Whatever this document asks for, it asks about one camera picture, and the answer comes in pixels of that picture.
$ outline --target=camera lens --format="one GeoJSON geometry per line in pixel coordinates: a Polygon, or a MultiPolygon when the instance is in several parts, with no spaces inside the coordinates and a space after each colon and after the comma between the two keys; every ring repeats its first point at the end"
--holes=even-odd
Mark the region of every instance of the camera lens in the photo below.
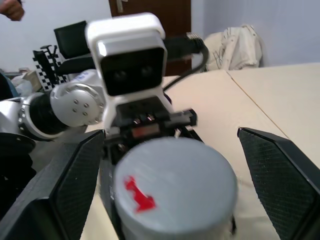
{"type": "Polygon", "coordinates": [[[141,69],[142,77],[148,78],[153,74],[153,69],[150,66],[145,66],[141,69]]]}
{"type": "Polygon", "coordinates": [[[127,80],[127,73],[125,71],[116,71],[113,77],[117,82],[124,82],[127,80]]]}

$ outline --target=wooden door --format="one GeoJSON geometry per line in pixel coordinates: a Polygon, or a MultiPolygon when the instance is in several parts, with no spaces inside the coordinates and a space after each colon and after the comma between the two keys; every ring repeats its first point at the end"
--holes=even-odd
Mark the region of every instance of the wooden door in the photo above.
{"type": "MultiPolygon", "coordinates": [[[[109,3],[113,17],[153,13],[160,19],[166,37],[191,32],[191,0],[122,0],[122,11],[118,9],[117,0],[109,0],[109,3]]],[[[190,68],[191,60],[170,62],[166,66],[165,75],[180,75],[190,68]]]]}

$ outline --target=black cable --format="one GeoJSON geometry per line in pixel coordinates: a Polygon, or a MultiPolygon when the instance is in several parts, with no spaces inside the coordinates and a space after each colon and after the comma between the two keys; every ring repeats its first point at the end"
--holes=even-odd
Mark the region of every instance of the black cable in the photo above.
{"type": "Polygon", "coordinates": [[[185,73],[183,73],[181,76],[177,77],[175,80],[173,80],[172,82],[170,82],[167,86],[165,86],[163,88],[163,91],[167,91],[169,88],[171,88],[173,85],[177,84],[178,82],[180,82],[182,79],[188,77],[191,74],[194,74],[200,70],[202,70],[203,68],[206,67],[206,64],[209,60],[209,50],[206,47],[205,44],[202,45],[201,51],[202,53],[202,62],[195,68],[190,69],[188,71],[186,71],[185,73]]]}

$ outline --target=table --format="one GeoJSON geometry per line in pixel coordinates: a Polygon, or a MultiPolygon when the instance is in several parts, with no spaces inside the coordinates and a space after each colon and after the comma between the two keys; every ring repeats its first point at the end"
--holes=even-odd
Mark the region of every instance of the table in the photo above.
{"type": "Polygon", "coordinates": [[[230,71],[228,74],[320,168],[320,64],[230,71]]]}
{"type": "Polygon", "coordinates": [[[57,151],[66,139],[77,134],[83,134],[86,129],[86,126],[74,127],[65,131],[54,141],[38,141],[35,148],[30,153],[30,157],[33,161],[32,168],[36,170],[37,173],[40,172],[50,163],[51,159],[57,154],[57,151]]]}
{"type": "MultiPolygon", "coordinates": [[[[316,118],[311,122],[301,116],[292,119],[295,113],[300,115],[299,111],[304,116],[309,114],[308,118],[317,115],[316,104],[320,102],[315,91],[315,87],[320,84],[316,81],[317,74],[320,74],[320,64],[237,72],[218,70],[186,78],[167,92],[175,110],[193,108],[196,111],[198,114],[196,132],[207,145],[216,149],[230,162],[237,175],[239,194],[234,213],[238,228],[234,238],[236,240],[279,239],[255,192],[245,155],[237,137],[238,128],[249,127],[290,138],[309,157],[317,156],[318,153],[314,153],[312,147],[308,146],[309,142],[306,144],[309,138],[300,139],[301,136],[302,138],[307,136],[316,141],[316,132],[308,131],[304,134],[302,129],[296,131],[298,123],[310,123],[308,128],[311,126],[314,126],[312,129],[316,128],[316,118]],[[299,82],[305,76],[312,76],[313,79],[307,86],[304,86],[304,82],[299,82]],[[283,94],[284,89],[289,89],[286,94],[283,94]],[[295,91],[301,93],[298,100],[295,99],[295,91]]],[[[171,80],[172,77],[165,78],[164,84],[171,80]]],[[[89,126],[88,131],[102,127],[101,123],[89,126]]],[[[98,191],[93,198],[81,239],[118,239],[98,191]]]]}

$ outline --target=checkerboard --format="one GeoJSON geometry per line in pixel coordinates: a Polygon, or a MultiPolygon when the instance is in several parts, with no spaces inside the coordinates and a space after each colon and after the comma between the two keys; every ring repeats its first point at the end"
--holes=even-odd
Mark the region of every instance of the checkerboard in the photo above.
{"type": "MultiPolygon", "coordinates": [[[[49,55],[49,53],[47,51],[45,52],[45,56],[48,59],[52,70],[54,71],[55,70],[54,61],[53,61],[53,59],[51,58],[51,56],[49,55]]],[[[61,63],[62,63],[62,60],[61,60],[61,58],[59,56],[58,50],[57,50],[57,52],[56,52],[54,57],[55,57],[56,64],[58,66],[60,66],[61,63]]],[[[45,92],[51,91],[53,89],[53,86],[52,86],[49,78],[47,78],[46,72],[43,70],[42,66],[39,64],[39,62],[36,60],[35,57],[33,57],[33,61],[34,61],[35,67],[36,67],[36,74],[38,75],[38,78],[39,78],[39,81],[41,83],[41,86],[42,86],[43,90],[45,92]]],[[[59,84],[63,84],[63,83],[69,82],[69,78],[68,78],[67,75],[57,76],[57,77],[58,77],[59,84]]]]}

